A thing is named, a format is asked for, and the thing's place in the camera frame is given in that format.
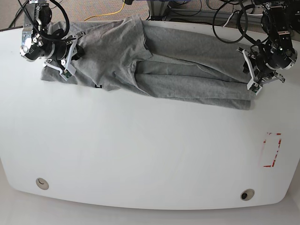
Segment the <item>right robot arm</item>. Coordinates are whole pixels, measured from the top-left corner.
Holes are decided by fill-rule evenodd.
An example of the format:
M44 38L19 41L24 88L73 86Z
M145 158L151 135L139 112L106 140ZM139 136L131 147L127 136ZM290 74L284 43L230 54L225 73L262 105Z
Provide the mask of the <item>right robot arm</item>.
M55 0L51 3L60 9L66 22L65 29L59 28L51 34L48 33L48 24L52 19L52 9L46 0L29 0L24 5L20 4L25 14L20 54L30 62L45 59L44 67L57 70L67 80L76 73L71 62L85 54L78 44L78 40L85 33L68 35L70 21L65 9Z

